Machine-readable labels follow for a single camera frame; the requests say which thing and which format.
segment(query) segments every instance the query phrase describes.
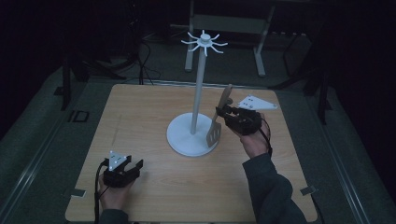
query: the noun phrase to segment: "black cloth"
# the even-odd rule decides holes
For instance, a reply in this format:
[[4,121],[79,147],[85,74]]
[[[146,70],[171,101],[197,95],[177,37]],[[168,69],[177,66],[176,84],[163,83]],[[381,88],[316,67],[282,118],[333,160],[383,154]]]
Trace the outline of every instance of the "black cloth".
[[[303,212],[291,199],[289,180],[276,171],[268,153],[243,163],[257,223],[306,223]],[[121,210],[104,210],[100,224],[128,223],[128,215]]]

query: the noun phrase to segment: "human hand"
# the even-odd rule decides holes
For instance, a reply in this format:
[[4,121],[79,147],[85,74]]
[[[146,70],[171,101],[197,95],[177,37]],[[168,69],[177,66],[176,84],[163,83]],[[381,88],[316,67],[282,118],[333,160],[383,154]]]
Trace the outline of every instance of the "human hand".
[[122,210],[122,207],[125,205],[126,200],[128,199],[128,194],[131,186],[134,184],[132,181],[130,184],[125,186],[124,188],[111,188],[105,185],[103,180],[103,175],[99,176],[99,195],[100,202],[102,204],[102,208],[105,209],[119,209]]
[[[263,133],[270,138],[270,130],[267,126],[267,123],[265,121],[265,116],[263,113],[260,113],[262,116],[262,131]],[[260,131],[257,131],[255,133],[249,134],[249,135],[242,135],[234,130],[232,130],[236,135],[238,135],[242,146],[244,147],[247,155],[250,158],[257,157],[261,154],[268,153],[269,151],[269,146],[265,138],[262,136],[262,133]]]

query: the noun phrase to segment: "white pole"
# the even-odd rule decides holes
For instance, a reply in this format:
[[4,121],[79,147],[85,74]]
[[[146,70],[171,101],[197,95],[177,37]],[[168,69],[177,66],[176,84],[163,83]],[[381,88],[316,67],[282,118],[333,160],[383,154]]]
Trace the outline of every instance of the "white pole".
[[199,49],[198,73],[195,86],[194,108],[192,110],[191,134],[195,134],[196,132],[199,104],[201,103],[202,83],[204,80],[206,64],[206,55],[204,53],[204,50],[204,48]]

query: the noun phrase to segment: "white round base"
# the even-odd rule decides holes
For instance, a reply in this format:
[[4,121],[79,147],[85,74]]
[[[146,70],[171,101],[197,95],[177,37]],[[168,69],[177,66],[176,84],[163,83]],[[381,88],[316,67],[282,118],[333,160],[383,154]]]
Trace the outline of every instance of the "white round base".
[[213,150],[218,142],[212,147],[207,146],[206,135],[212,124],[212,119],[198,114],[195,134],[191,134],[192,113],[177,116],[171,121],[166,132],[169,145],[178,153],[198,157]]

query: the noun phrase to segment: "white stand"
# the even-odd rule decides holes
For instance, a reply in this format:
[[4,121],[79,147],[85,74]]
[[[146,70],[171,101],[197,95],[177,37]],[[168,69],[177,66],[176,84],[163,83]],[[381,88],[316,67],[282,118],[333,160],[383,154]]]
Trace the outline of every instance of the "white stand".
[[191,119],[192,113],[177,116],[169,124],[166,137],[169,145],[176,152],[184,156],[198,157],[213,150],[218,143],[212,147],[207,146],[206,135],[212,119],[198,114],[195,134],[190,133]]
[[204,80],[207,57],[206,48],[210,47],[215,52],[222,53],[216,50],[213,45],[224,46],[227,44],[212,42],[212,40],[217,39],[219,35],[211,38],[210,35],[205,34],[205,31],[202,31],[200,38],[194,37],[190,33],[188,34],[190,38],[196,39],[196,41],[181,42],[189,45],[197,44],[194,49],[189,49],[189,51],[195,51],[200,48],[193,112],[179,115],[173,119],[168,126],[166,137],[168,138],[169,145],[176,152],[185,156],[198,157],[210,152],[218,144],[216,143],[212,147],[207,146],[206,135],[212,124],[212,119],[198,113],[199,104],[201,103],[202,83]]

